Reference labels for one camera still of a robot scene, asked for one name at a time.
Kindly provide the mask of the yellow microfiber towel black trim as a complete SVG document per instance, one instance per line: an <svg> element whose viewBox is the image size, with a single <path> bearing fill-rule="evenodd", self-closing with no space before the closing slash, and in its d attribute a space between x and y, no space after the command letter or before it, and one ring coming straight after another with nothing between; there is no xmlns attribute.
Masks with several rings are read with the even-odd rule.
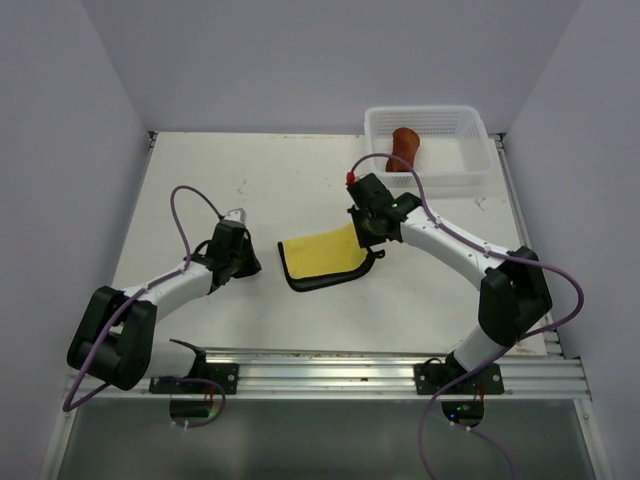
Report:
<svg viewBox="0 0 640 480"><path fill-rule="evenodd" d="M278 253L288 286L305 293L362 278L384 250L359 245L351 223L338 229L281 241Z"/></svg>

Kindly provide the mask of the brown microfiber towel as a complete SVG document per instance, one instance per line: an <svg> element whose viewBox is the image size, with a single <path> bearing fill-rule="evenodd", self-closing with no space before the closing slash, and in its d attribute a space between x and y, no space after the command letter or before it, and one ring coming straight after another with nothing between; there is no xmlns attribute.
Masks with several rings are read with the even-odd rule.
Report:
<svg viewBox="0 0 640 480"><path fill-rule="evenodd" d="M392 134L392 158L388 158L385 170L389 173L409 172L421 144L420 136L412 129L400 127Z"/></svg>

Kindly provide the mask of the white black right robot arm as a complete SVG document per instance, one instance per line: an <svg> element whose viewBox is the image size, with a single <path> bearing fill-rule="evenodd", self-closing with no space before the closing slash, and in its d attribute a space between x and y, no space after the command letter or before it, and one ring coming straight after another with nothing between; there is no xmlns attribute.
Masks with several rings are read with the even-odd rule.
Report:
<svg viewBox="0 0 640 480"><path fill-rule="evenodd" d="M419 249L452 268L479 292L478 326L425 375L437 385L468 392L493 357L513 347L551 307L552 300L536 253L508 250L481 241L434 213L420 196L395 198L374 174L349 172L347 191L359 246L370 250L387 241Z"/></svg>

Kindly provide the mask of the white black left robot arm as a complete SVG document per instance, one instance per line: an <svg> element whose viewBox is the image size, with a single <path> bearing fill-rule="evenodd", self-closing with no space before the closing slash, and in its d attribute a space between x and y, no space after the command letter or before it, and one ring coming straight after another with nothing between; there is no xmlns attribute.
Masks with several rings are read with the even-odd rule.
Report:
<svg viewBox="0 0 640 480"><path fill-rule="evenodd" d="M205 252L193 253L176 270L146 285L97 289L71 341L67 364L121 390L132 389L143 378L172 376L185 392L197 392L207 383L208 369L195 360L194 348L171 341L171 348L185 348L189 354L166 372L153 361L160 353L156 324L229 280L260 271L249 230L239 221L223 219Z"/></svg>

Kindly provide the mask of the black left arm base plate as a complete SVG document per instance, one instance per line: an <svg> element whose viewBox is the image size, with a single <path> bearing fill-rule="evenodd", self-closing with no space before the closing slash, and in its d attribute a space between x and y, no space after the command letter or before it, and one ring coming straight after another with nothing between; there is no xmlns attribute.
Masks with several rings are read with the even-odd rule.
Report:
<svg viewBox="0 0 640 480"><path fill-rule="evenodd" d="M237 390L239 365L236 363L200 363L184 378L159 377L150 381L151 394L198 395L216 393L234 395Z"/></svg>

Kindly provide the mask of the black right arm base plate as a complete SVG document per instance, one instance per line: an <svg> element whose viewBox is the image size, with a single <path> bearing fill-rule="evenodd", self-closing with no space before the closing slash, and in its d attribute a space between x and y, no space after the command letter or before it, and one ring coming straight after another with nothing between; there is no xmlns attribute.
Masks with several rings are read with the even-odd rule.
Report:
<svg viewBox="0 0 640 480"><path fill-rule="evenodd" d="M446 364L424 362L413 365L414 382L418 395L433 395L453 380ZM458 382L444 392L445 395L502 395L505 387L500 367L493 363L468 379Z"/></svg>

